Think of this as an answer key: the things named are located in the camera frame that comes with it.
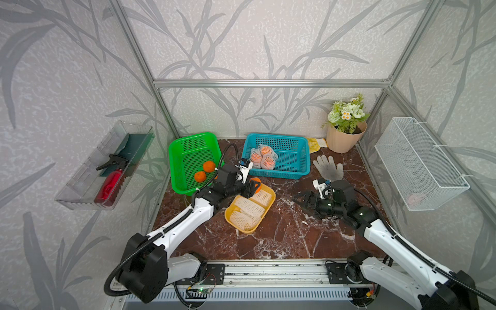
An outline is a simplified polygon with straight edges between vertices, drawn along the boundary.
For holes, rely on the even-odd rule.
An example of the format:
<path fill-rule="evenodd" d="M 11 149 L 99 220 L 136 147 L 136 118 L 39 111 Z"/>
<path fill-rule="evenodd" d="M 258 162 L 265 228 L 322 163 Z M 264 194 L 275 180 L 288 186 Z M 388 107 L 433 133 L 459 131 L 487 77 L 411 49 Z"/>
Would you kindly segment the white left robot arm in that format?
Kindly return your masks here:
<path fill-rule="evenodd" d="M 189 253 L 180 257 L 172 254 L 192 232 L 219 212 L 224 200 L 238 195 L 250 198 L 255 194 L 261 183 L 249 180 L 252 167 L 246 158 L 237 165 L 219 167 L 212 184 L 197 190 L 191 204 L 170 222 L 148 235 L 133 235 L 121 262 L 105 281 L 105 294 L 110 297 L 131 294 L 146 304 L 164 287 L 200 275 L 207 263 L 203 258 Z"/>

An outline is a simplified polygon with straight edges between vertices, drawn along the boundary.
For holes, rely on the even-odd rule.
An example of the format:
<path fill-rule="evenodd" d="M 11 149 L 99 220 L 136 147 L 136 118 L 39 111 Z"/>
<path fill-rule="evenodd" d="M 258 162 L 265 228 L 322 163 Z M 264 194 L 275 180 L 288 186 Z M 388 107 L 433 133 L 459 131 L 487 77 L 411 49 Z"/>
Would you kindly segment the white foam net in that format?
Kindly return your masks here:
<path fill-rule="evenodd" d="M 234 204 L 240 208 L 241 212 L 254 219 L 262 218 L 265 213 L 265 209 L 263 207 L 250 199 L 244 198 L 243 196 L 238 197 L 234 201 Z"/>
<path fill-rule="evenodd" d="M 229 222 L 240 231 L 248 232 L 254 229 L 257 221 L 238 211 L 233 211 L 229 217 Z"/>
<path fill-rule="evenodd" d="M 251 200 L 266 209 L 273 203 L 273 195 L 270 192 L 260 190 L 251 197 Z"/>

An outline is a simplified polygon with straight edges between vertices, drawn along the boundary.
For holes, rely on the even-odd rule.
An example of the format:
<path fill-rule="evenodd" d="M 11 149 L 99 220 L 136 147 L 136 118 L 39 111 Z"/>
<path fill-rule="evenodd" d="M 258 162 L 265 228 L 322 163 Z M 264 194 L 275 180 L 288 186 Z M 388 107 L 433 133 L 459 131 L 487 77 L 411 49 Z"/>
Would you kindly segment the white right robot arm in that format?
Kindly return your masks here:
<path fill-rule="evenodd" d="M 348 280 L 368 281 L 401 298 L 415 309 L 478 309 L 479 292 L 464 271 L 457 273 L 428 257 L 403 238 L 384 219 L 374 203 L 359 204 L 362 191 L 346 180 L 314 180 L 315 191 L 298 193 L 293 201 L 319 219 L 336 218 L 376 245 L 389 258 L 379 260 L 367 251 L 347 259 Z"/>

